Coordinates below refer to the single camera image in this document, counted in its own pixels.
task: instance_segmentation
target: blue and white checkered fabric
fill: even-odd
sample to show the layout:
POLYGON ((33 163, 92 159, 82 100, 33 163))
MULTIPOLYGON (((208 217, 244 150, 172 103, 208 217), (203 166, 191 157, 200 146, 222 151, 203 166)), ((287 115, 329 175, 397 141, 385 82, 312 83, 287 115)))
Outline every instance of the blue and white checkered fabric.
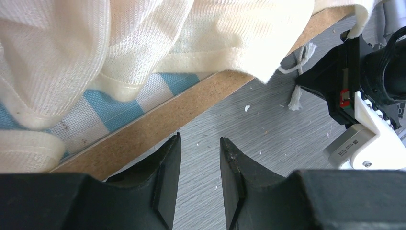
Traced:
MULTIPOLYGON (((62 160, 141 117, 163 102, 195 85, 209 74, 152 74, 138 97, 118 102, 107 94, 87 90, 62 121, 44 132, 66 144, 62 160)), ((0 104, 0 129, 25 129, 0 104)))

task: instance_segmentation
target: screw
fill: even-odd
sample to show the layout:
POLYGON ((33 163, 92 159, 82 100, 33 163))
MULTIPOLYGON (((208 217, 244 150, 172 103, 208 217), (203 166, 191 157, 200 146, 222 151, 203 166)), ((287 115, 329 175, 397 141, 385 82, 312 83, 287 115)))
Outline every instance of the screw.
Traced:
POLYGON ((363 164, 363 166, 365 166, 367 168, 369 168, 372 165, 372 163, 370 161, 364 161, 364 163, 362 163, 362 164, 363 164))

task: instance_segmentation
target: brown cardboard strip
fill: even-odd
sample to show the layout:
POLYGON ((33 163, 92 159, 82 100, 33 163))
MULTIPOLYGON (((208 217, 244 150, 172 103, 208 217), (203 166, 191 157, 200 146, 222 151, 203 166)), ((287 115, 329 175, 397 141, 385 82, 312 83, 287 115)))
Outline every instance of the brown cardboard strip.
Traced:
MULTIPOLYGON (((352 7, 340 7, 313 15, 289 53, 352 13, 352 7)), ((63 162, 53 172, 88 173, 104 180, 252 79, 233 71, 208 77, 63 162)))

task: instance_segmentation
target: white rope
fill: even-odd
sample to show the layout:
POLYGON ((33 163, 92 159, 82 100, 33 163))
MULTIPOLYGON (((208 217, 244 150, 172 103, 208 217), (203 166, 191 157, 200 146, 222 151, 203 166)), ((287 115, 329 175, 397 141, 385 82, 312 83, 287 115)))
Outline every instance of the white rope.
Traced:
MULTIPOLYGON (((290 68, 290 69, 284 69, 281 66, 278 67, 279 72, 283 74, 291 73, 293 71, 298 71, 299 75, 303 74, 303 69, 302 67, 309 61, 311 56, 315 53, 315 50, 317 48, 316 44, 313 44, 311 42, 307 43, 306 45, 302 46, 299 50, 299 56, 297 58, 297 64, 296 66, 290 68)), ((291 101, 289 102, 288 108, 290 110, 296 111, 299 110, 301 105, 300 105, 300 97, 302 96, 302 90, 300 89, 299 85, 296 85, 294 88, 294 91, 292 93, 291 101)))

